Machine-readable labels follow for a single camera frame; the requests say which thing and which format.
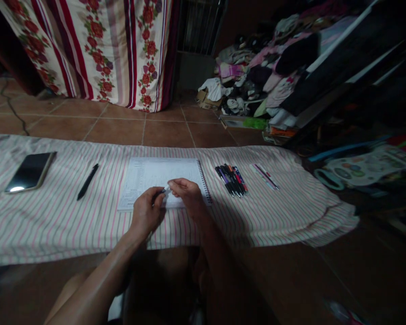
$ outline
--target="orange item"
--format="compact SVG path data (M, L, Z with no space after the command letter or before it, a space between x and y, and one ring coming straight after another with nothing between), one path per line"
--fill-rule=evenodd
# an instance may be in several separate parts
M281 129L277 129L276 127L271 126L271 135L284 136L284 137L291 138L297 132L298 132L297 129L289 128L287 130L281 130Z

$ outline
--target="notebook spiral binding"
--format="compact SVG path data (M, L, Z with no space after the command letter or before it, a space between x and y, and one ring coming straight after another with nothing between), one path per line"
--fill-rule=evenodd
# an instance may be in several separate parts
M209 204L212 204L213 200L211 197L211 193L209 192L208 185L206 184L206 179L204 178L202 163L200 162L200 160L197 160L197 165L198 165L198 169L200 170L200 176L201 176L203 184L204 184L204 193L206 196L206 200L208 201Z

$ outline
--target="spiral notebook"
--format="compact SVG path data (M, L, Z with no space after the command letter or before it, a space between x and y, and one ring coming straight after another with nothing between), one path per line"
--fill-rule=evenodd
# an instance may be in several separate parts
M167 186L167 182L175 178L186 178L198 184L206 205L212 204L212 199L206 186L202 166L195 158L131 158L125 184L121 189L119 212L131 211L136 199L149 187ZM166 192L163 201L166 208L183 208L181 198L176 198L171 191Z

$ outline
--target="curtain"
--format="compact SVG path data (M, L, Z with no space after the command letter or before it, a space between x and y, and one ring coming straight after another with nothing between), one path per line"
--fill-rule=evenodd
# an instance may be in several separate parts
M175 59L172 2L0 0L0 10L57 95L156 112L168 104Z

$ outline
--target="phone screen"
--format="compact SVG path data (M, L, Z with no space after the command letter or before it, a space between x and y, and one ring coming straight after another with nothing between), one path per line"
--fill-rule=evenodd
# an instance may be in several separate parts
M35 187L41 178L44 167L50 156L51 153L40 153L26 156L14 177L6 187L5 192L16 192Z

